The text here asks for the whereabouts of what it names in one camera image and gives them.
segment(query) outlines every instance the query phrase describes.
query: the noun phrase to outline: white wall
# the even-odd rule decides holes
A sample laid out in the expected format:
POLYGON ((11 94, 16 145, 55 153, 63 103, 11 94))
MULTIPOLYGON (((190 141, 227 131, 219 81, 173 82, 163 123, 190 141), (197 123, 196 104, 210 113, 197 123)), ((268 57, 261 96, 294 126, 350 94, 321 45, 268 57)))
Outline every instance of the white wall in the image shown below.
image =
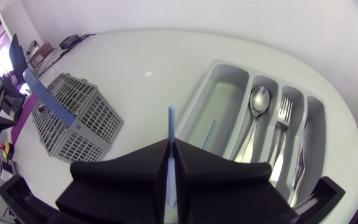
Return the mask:
POLYGON ((40 46, 43 44, 20 0, 0 0, 0 12, 1 20, 8 29, 6 31, 11 35, 17 34, 19 43, 25 50, 33 40, 40 46))
POLYGON ((72 34, 136 29, 192 30, 274 47, 322 74, 358 123, 358 0, 21 1, 42 40, 55 47, 72 34))

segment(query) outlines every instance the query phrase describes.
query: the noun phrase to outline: white table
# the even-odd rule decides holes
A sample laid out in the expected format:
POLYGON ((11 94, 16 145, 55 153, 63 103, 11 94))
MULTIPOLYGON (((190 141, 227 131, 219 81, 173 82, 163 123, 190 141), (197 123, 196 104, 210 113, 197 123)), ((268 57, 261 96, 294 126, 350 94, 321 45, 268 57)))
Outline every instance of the white table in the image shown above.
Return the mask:
MULTIPOLYGON (((168 106, 175 105, 176 125, 215 59, 275 75, 325 100, 328 138, 323 175, 346 191, 325 222, 347 223, 358 208, 356 123, 344 100, 320 74, 285 53, 193 32, 116 32, 84 40, 41 81, 46 86, 60 72, 68 72, 99 87, 125 122, 104 158, 108 160, 167 138, 168 106)), ((69 164, 49 157, 38 139, 30 117, 17 140, 14 159, 33 193, 56 207, 55 200, 72 180, 69 164)))

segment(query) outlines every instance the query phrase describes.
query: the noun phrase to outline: fork tines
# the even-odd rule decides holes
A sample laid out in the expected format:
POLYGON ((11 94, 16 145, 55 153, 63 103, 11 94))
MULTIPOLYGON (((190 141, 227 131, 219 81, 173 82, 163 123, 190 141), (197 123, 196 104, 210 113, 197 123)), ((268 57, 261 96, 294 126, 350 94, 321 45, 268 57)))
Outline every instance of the fork tines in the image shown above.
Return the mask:
POLYGON ((280 109, 278 112, 278 120, 281 123, 285 123, 289 125, 291 119, 291 110, 292 110, 292 102, 287 98, 284 97, 281 99, 280 109))

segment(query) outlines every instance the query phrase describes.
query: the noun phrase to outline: yellow object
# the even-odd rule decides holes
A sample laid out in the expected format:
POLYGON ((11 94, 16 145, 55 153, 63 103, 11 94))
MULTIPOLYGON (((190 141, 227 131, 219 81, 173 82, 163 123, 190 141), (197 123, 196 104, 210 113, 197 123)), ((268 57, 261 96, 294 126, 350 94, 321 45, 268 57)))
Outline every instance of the yellow object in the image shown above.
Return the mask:
POLYGON ((2 152, 2 154, 5 158, 7 157, 8 152, 9 152, 9 142, 5 141, 5 150, 2 152))

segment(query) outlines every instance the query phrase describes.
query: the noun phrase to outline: blue straw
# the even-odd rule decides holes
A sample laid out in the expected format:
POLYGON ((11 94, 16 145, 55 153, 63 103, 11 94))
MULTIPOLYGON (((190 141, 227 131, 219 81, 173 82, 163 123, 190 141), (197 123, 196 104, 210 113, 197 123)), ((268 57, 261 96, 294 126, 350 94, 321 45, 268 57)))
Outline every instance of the blue straw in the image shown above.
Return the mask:
POLYGON ((205 139, 204 146, 203 146, 204 150, 208 147, 208 143, 209 143, 209 140, 211 139, 212 132, 214 131, 215 124, 216 124, 216 120, 214 120, 214 122, 212 122, 211 129, 209 130, 208 136, 205 139))

